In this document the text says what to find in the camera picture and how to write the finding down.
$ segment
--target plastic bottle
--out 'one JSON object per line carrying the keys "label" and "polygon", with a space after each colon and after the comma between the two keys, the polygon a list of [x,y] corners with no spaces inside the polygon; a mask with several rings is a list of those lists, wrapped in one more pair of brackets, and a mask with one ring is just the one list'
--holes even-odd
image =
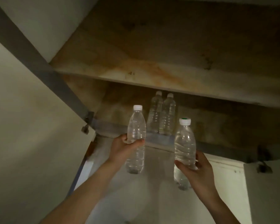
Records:
{"label": "plastic bottle", "polygon": [[[179,119],[179,129],[174,140],[175,159],[191,169],[196,169],[196,141],[190,128],[191,119]],[[188,190],[191,185],[187,177],[174,165],[174,181],[180,190]]]}
{"label": "plastic bottle", "polygon": [[[142,105],[134,105],[134,113],[127,127],[127,142],[132,143],[137,139],[145,139],[146,124],[142,115]],[[144,167],[145,146],[138,147],[127,159],[125,166],[128,173],[139,174]]]}
{"label": "plastic bottle", "polygon": [[173,94],[169,93],[162,106],[159,127],[160,134],[172,135],[175,125],[175,106],[176,103],[173,100]]}
{"label": "plastic bottle", "polygon": [[151,99],[150,110],[147,119],[147,131],[157,133],[160,125],[160,113],[162,111],[162,92],[157,91],[156,95]]}

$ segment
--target hand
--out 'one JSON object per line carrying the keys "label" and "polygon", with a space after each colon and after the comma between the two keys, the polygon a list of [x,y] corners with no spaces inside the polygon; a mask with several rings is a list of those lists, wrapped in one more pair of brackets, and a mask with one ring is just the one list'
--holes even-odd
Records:
{"label": "hand", "polygon": [[198,160],[198,162],[195,163],[198,167],[197,170],[188,168],[178,160],[175,160],[174,163],[187,177],[198,198],[208,207],[218,202],[220,196],[215,187],[213,168],[210,162],[205,155],[198,150],[196,151],[196,159]]}
{"label": "hand", "polygon": [[120,168],[124,164],[124,162],[130,156],[130,154],[136,148],[143,146],[145,143],[144,139],[136,140],[130,144],[124,143],[124,141],[126,140],[127,140],[127,134],[122,134],[117,138],[114,138],[111,145],[111,150],[110,150],[110,155],[108,160],[116,164],[118,168]]}

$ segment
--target water bottle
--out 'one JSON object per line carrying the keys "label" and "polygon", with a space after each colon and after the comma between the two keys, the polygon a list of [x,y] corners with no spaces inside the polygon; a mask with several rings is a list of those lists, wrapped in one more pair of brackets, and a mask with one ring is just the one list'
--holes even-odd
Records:
{"label": "water bottle", "polygon": [[[142,115],[142,105],[134,105],[134,113],[127,127],[127,142],[132,143],[137,139],[145,139],[146,124]],[[128,173],[139,174],[144,167],[145,146],[138,147],[125,162]]]}
{"label": "water bottle", "polygon": [[[191,119],[179,119],[179,129],[174,140],[175,159],[187,165],[191,169],[196,169],[196,142],[194,134],[190,128]],[[180,190],[188,190],[191,185],[187,177],[174,165],[174,181]]]}
{"label": "water bottle", "polygon": [[162,106],[159,127],[160,134],[172,135],[175,125],[175,106],[173,94],[169,93]]}
{"label": "water bottle", "polygon": [[156,95],[151,99],[150,110],[147,119],[147,130],[157,133],[160,125],[160,112],[162,110],[163,98],[162,92],[157,91]]}

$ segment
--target finger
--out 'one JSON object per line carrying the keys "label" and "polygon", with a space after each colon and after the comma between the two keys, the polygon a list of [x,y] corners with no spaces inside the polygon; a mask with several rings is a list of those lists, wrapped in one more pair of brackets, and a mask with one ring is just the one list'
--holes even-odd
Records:
{"label": "finger", "polygon": [[190,180],[194,174],[196,174],[196,170],[192,170],[184,165],[182,162],[175,160],[174,164],[177,166],[178,169]]}
{"label": "finger", "polygon": [[202,168],[201,163],[199,163],[198,161],[195,162],[195,166],[196,166],[198,169]]}
{"label": "finger", "polygon": [[209,161],[206,158],[205,154],[199,150],[196,150],[196,159],[202,166],[209,164]]}
{"label": "finger", "polygon": [[127,133],[124,133],[122,135],[119,135],[118,138],[120,138],[121,140],[123,141],[126,141],[127,140]]}
{"label": "finger", "polygon": [[144,143],[145,143],[144,139],[138,139],[138,140],[135,140],[133,143],[127,144],[126,148],[127,149],[136,149],[140,146],[143,146]]}

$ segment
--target forearm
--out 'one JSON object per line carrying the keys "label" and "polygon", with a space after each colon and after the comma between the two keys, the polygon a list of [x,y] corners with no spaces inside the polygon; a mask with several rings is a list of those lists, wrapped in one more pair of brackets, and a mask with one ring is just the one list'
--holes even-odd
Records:
{"label": "forearm", "polygon": [[84,224],[118,170],[118,166],[110,161],[106,161],[70,197],[45,217],[41,224]]}
{"label": "forearm", "polygon": [[205,204],[216,224],[240,224],[227,205],[218,196]]}

